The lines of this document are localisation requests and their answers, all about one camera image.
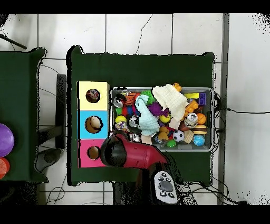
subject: dark green surface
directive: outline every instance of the dark green surface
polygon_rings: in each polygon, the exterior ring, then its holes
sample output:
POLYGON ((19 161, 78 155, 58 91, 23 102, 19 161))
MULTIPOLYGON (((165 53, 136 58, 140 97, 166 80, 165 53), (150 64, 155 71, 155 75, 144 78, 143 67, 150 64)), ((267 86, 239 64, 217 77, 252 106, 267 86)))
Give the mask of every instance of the dark green surface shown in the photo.
POLYGON ((46 182, 34 170, 37 147, 37 68, 44 49, 0 51, 0 123, 13 132, 15 144, 6 156, 11 168, 1 180, 46 182))
MULTIPOLYGON (((136 181, 137 169, 113 167, 78 168, 77 81, 106 81, 111 87, 151 87, 178 82, 185 87, 212 88, 214 54, 204 55, 118 55, 82 54, 72 48, 71 63, 71 182, 136 181)), ((184 181, 210 185, 211 152, 170 153, 184 181)))

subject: game controller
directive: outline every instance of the game controller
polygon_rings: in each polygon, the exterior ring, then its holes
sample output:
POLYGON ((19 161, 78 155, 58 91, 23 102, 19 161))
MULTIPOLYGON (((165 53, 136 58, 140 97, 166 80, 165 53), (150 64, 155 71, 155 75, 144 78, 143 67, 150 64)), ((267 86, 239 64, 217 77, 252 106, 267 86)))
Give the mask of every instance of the game controller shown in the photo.
POLYGON ((165 171, 158 172, 154 177, 156 197, 159 201, 167 204, 176 204, 177 195, 175 184, 169 173, 165 171))

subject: shape sorter box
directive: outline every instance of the shape sorter box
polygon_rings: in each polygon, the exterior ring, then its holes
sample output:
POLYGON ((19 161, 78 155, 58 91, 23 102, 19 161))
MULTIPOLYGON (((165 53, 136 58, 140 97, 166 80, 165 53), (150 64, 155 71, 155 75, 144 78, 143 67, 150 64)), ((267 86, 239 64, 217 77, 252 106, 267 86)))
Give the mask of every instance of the shape sorter box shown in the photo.
POLYGON ((80 110, 108 110, 110 85, 107 82, 78 81, 79 89, 79 109, 80 110), (90 89, 95 89, 100 94, 97 102, 89 102, 86 93, 90 89))
POLYGON ((102 143, 105 139, 83 139, 81 140, 81 146, 80 146, 80 161, 79 161, 79 167, 103 167, 105 166, 100 158, 97 160, 92 160, 88 157, 87 152, 88 149, 92 146, 95 146, 97 148, 100 148, 102 143))
POLYGON ((81 110, 78 112, 78 118, 80 117, 80 123, 78 128, 80 129, 79 139, 106 139, 109 133, 109 117, 107 110, 81 110), (102 121, 102 128, 97 133, 89 133, 85 129, 85 121, 92 116, 96 116, 102 121))

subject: gray tray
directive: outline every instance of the gray tray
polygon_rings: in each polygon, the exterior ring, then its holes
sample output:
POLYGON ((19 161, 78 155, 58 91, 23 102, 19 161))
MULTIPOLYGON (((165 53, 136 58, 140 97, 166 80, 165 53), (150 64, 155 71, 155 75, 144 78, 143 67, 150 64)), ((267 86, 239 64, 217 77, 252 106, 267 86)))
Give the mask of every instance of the gray tray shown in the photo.
MULTIPOLYGON (((147 89, 152 89, 152 87, 114 87, 110 91, 110 100, 113 100, 116 94, 123 92, 123 90, 128 90, 131 92, 142 92, 147 89)), ((193 92, 205 92, 206 93, 206 105, 204 106, 202 113, 206 116, 206 127, 207 134, 205 135, 205 143, 203 146, 196 146, 193 142, 187 144, 183 141, 177 143, 175 147, 167 147, 165 144, 156 143, 155 140, 152 140, 152 144, 155 145, 162 152, 208 152, 212 150, 214 144, 214 120, 213 120, 213 111, 214 111, 214 94, 211 88, 204 87, 183 87, 181 93, 188 94, 193 92)), ((110 104, 110 131, 114 124, 116 118, 115 106, 113 103, 110 104)))

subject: round hole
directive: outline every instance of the round hole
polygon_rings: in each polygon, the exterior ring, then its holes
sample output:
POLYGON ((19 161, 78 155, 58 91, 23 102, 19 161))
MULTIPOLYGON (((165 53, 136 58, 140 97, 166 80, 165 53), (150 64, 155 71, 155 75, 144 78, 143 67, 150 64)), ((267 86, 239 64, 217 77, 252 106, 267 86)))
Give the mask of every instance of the round hole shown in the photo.
POLYGON ((97 146, 88 148, 87 156, 92 160, 97 160, 100 157, 100 149, 97 146))
POLYGON ((91 103, 96 103, 100 100, 100 93, 96 89, 89 89, 85 96, 87 101, 91 103))
POLYGON ((91 116, 85 121, 85 129, 91 134, 98 133, 102 127, 102 120, 98 116, 91 116))

